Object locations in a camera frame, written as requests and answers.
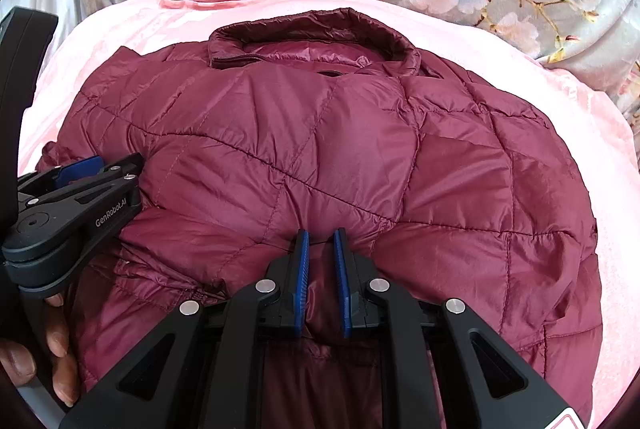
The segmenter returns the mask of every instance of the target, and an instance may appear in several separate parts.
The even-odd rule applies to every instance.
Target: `round metal pin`
[[[182,315],[193,315],[200,310],[200,305],[196,301],[185,301],[180,305]]]
[[[389,282],[379,277],[369,281],[369,286],[374,292],[386,292],[389,290]]]
[[[275,281],[271,281],[271,279],[260,279],[260,281],[255,284],[255,289],[263,294],[268,294],[276,290],[276,283]]]
[[[449,299],[444,306],[447,307],[452,314],[462,314],[465,311],[465,304],[460,299]]]

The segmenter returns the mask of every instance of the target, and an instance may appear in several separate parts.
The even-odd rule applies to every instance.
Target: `white sticker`
[[[578,415],[570,407],[562,411],[545,429],[584,429]]]

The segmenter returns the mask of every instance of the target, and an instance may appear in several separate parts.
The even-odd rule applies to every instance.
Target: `blue gripper pad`
[[[302,235],[302,247],[300,247],[300,266],[298,267],[298,277],[296,279],[296,294],[293,301],[294,327],[296,329],[297,336],[302,335],[302,325],[305,321],[306,287],[308,284],[308,277],[309,233],[304,231]]]
[[[55,180],[56,189],[60,189],[69,183],[86,178],[88,176],[95,176],[100,169],[104,167],[104,161],[99,156],[92,156],[91,158],[85,158],[79,162],[63,167]]]
[[[338,281],[338,298],[340,300],[340,317],[342,333],[348,339],[351,336],[351,295],[347,282],[347,268],[344,264],[344,253],[340,241],[340,232],[334,232],[335,273]]]

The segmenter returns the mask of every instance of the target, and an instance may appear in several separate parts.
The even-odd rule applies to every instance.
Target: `finger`
[[[53,390],[68,407],[78,400],[78,363],[71,353],[61,359],[53,357]]]
[[[49,304],[42,307],[44,332],[47,346],[56,357],[64,357],[69,350],[69,328],[66,326],[62,308],[53,308]]]
[[[0,339],[0,364],[16,386],[25,385],[36,374],[36,362],[29,350],[6,339]]]
[[[65,297],[60,293],[47,297],[45,301],[51,306],[60,307],[65,303]]]

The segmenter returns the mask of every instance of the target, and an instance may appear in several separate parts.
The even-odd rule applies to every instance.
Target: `pink blanket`
[[[129,0],[83,21],[42,73],[22,124],[19,172],[34,167],[43,145],[55,140],[84,80],[119,46],[145,54],[175,42],[206,40],[214,29],[232,22],[344,6],[379,19],[417,47],[531,102],[566,142],[598,221],[604,340],[593,381],[591,426],[597,427],[640,366],[640,175],[632,133],[604,93],[590,90],[564,70],[543,69],[488,32],[375,0]]]

